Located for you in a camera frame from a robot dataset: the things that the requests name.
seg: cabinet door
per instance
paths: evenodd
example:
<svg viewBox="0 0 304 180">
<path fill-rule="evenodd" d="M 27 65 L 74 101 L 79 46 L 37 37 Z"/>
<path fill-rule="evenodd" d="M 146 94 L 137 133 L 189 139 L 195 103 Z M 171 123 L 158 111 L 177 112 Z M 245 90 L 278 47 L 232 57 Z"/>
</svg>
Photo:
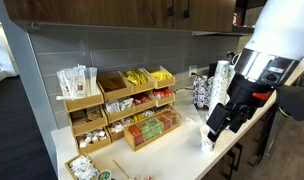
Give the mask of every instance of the cabinet door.
<svg viewBox="0 0 304 180">
<path fill-rule="evenodd" d="M 168 9 L 174 9 L 169 15 Z M 176 26 L 176 0 L 94 0 L 94 24 L 165 28 Z"/>
<path fill-rule="evenodd" d="M 235 0 L 178 0 L 178 29 L 230 32 Z"/>
<path fill-rule="evenodd" d="M 93 0 L 4 0 L 13 20 L 91 24 Z"/>
</svg>

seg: countertop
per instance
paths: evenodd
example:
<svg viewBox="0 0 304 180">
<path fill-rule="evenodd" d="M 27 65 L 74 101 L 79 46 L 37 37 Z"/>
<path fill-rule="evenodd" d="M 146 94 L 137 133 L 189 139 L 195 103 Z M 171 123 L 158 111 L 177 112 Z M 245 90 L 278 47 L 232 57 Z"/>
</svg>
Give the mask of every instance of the countertop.
<svg viewBox="0 0 304 180">
<path fill-rule="evenodd" d="M 301 61 L 286 82 L 292 84 L 304 72 Z M 238 133 L 226 130 L 216 142 L 214 151 L 201 150 L 200 127 L 205 125 L 204 111 L 197 111 L 191 104 L 192 91 L 182 90 L 176 94 L 175 108 L 183 116 L 181 126 L 157 141 L 134 152 L 120 139 L 111 145 L 95 151 L 90 157 L 100 170 L 108 169 L 116 180 L 126 179 L 122 171 L 113 163 L 116 160 L 131 176 L 151 174 L 153 179 L 186 180 L 201 179 L 220 158 L 252 127 L 252 125 L 275 102 L 275 93 L 264 107 L 259 108 L 251 120 L 242 125 Z M 57 149 L 58 178 L 71 179 L 64 163 L 77 155 L 75 141 L 70 127 L 52 132 Z"/>
</svg>

